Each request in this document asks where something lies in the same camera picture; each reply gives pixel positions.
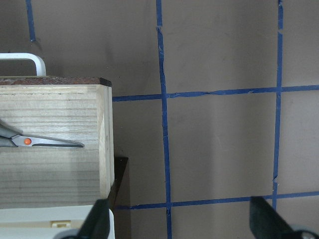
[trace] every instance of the scissors blade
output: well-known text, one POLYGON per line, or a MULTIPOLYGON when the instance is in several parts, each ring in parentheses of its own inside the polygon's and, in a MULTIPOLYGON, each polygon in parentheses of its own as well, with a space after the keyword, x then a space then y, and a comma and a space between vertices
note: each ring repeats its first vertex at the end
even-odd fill
POLYGON ((18 135, 12 138, 12 141, 17 146, 49 146, 49 147, 79 147, 83 145, 80 143, 73 143, 64 140, 54 140, 40 137, 28 137, 24 135, 18 135))

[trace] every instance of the gray scissors handle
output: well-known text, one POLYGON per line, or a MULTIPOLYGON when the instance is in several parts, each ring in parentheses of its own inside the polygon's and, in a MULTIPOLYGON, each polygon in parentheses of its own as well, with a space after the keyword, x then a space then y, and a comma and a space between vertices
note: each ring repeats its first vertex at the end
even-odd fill
POLYGON ((18 135, 19 133, 9 129, 7 127, 4 127, 3 125, 0 124, 0 136, 5 137, 5 138, 12 138, 13 136, 18 135))
POLYGON ((17 147, 9 138, 0 136, 0 147, 17 147))

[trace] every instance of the white handle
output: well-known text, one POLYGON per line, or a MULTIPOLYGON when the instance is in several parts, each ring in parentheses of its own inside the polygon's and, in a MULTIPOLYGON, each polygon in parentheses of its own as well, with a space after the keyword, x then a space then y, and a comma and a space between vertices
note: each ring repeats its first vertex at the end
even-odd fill
POLYGON ((0 53, 0 60, 32 60, 35 63, 36 75, 46 76, 44 61, 30 53, 0 53))

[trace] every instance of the light wood panel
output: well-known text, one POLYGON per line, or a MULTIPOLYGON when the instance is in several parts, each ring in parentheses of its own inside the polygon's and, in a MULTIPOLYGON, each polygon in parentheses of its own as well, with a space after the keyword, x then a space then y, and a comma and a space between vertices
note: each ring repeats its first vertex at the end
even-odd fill
POLYGON ((112 88, 0 86, 0 120, 84 148, 0 148, 0 209, 93 204, 114 182, 112 88))

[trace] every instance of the orange pivot screw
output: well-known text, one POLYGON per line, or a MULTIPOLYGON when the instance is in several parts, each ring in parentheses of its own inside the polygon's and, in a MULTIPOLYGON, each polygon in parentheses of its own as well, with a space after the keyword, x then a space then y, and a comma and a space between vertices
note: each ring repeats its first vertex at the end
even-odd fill
POLYGON ((30 145, 31 144, 31 139, 29 139, 29 138, 26 138, 25 140, 24 140, 24 144, 25 145, 30 145))

